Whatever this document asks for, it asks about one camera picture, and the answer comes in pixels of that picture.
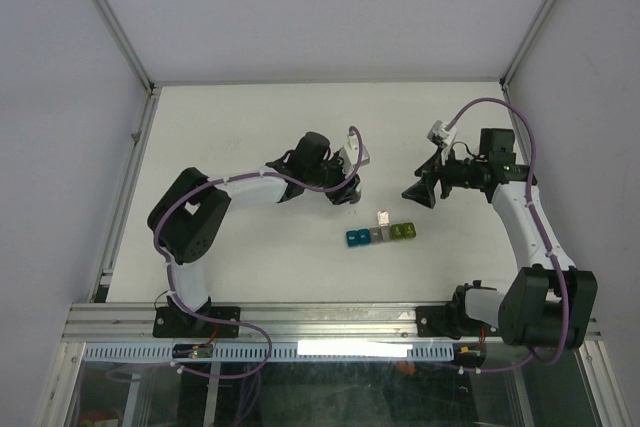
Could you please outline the multicolour weekly pill organizer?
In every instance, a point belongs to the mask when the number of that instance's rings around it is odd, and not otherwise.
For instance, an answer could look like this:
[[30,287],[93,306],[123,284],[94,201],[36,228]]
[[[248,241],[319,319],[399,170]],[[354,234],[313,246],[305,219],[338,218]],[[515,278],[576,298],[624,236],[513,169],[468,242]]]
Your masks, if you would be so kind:
[[345,232],[344,238],[348,248],[368,247],[416,239],[417,230],[411,221],[394,222],[388,211],[378,211],[375,226],[349,229]]

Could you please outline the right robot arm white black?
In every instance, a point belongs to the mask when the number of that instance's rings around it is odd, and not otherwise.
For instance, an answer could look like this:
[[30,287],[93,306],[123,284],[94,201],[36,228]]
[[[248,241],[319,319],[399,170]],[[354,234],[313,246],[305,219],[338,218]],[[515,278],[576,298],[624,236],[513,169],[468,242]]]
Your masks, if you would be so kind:
[[403,198],[432,208],[455,188],[481,192],[507,232],[518,273],[506,293],[478,281],[457,286],[449,302],[427,311],[425,325],[452,339],[490,326],[505,344],[531,351],[579,348],[598,284],[594,274],[577,269],[560,246],[535,177],[529,166],[516,161],[514,132],[482,129],[478,154],[464,159],[453,150],[455,128],[438,121],[427,137],[437,150],[416,169],[418,180]]

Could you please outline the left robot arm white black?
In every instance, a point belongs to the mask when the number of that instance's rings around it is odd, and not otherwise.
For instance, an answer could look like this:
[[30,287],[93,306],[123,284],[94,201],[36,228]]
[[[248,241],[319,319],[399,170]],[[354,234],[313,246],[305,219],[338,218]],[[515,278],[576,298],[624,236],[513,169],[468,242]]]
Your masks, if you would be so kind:
[[322,194],[334,205],[355,204],[361,198],[359,170],[368,162],[361,133],[351,126],[335,151],[325,136],[308,132],[295,148],[250,172],[213,178],[195,167],[183,170],[147,219],[154,249],[165,261],[175,324],[194,336],[213,321],[202,258],[226,215],[289,202],[306,192]]

